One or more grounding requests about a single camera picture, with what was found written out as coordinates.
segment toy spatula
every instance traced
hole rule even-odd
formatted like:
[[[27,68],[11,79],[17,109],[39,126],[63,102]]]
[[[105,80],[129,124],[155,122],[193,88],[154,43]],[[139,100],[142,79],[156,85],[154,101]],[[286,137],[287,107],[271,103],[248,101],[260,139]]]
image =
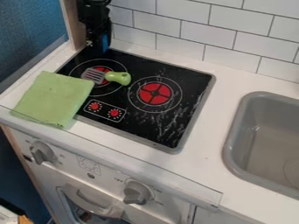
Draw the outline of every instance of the toy spatula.
[[[131,82],[131,75],[129,73],[107,72],[96,70],[89,67],[81,77],[85,80],[93,81],[95,84],[100,85],[104,79],[107,81],[116,81],[122,86],[127,86]]]

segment white countertop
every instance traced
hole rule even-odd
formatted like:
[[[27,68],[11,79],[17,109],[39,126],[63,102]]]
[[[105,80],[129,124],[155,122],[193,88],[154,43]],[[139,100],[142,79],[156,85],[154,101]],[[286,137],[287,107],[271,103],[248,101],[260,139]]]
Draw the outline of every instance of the white countertop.
[[[172,188],[186,190],[199,199],[205,196],[200,196],[203,192],[193,188],[192,183],[207,186],[222,193],[211,201],[219,200],[219,207],[224,211],[268,224],[299,223],[298,200],[235,177],[227,170],[221,159],[222,146],[240,99],[244,95],[254,91],[267,91],[299,99],[298,84],[118,40],[113,41],[113,48],[215,75],[216,83],[181,153],[169,155],[83,122],[74,122],[72,128],[68,130],[75,135],[73,138],[70,138],[65,131],[9,116],[5,113],[5,109],[0,110],[2,113],[0,122],[43,136],[56,136],[60,142],[81,149],[81,153],[85,152],[89,157],[101,157],[110,162],[117,161],[120,165],[131,167],[132,171],[148,178],[155,178],[158,182],[169,183]],[[1,95],[0,104],[12,109],[40,71],[54,72],[74,54],[75,51],[71,50],[68,44],[62,45],[7,89]],[[85,141],[89,140],[93,144],[107,148],[80,145],[82,141],[76,142],[75,137],[85,138]],[[184,179],[185,185],[182,186],[183,182],[170,178],[171,175],[166,172],[172,174],[172,177],[181,178],[179,181]]]

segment knob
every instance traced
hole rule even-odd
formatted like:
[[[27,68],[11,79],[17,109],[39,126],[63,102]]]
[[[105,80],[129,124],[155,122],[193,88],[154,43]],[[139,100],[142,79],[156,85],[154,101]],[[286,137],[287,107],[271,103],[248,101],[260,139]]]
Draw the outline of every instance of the knob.
[[[58,160],[49,145],[40,141],[34,142],[30,147],[30,151],[38,165],[43,162],[55,163]]]
[[[152,198],[150,190],[145,185],[135,181],[128,182],[124,193],[126,195],[123,199],[125,204],[145,205]]]

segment spatula head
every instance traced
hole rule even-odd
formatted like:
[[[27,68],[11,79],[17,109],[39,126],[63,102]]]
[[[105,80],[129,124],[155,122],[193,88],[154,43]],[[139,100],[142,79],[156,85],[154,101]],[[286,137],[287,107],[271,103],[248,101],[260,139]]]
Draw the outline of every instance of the spatula head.
[[[95,84],[100,85],[105,79],[105,73],[94,68],[87,68],[81,75],[82,79],[93,81]]]

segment green spatula handle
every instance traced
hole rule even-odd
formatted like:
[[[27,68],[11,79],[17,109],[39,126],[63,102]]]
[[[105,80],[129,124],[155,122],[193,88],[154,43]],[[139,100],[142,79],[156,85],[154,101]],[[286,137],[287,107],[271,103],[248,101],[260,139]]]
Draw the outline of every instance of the green spatula handle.
[[[122,86],[127,86],[131,82],[131,75],[129,73],[107,72],[105,79],[107,81],[116,81]]]

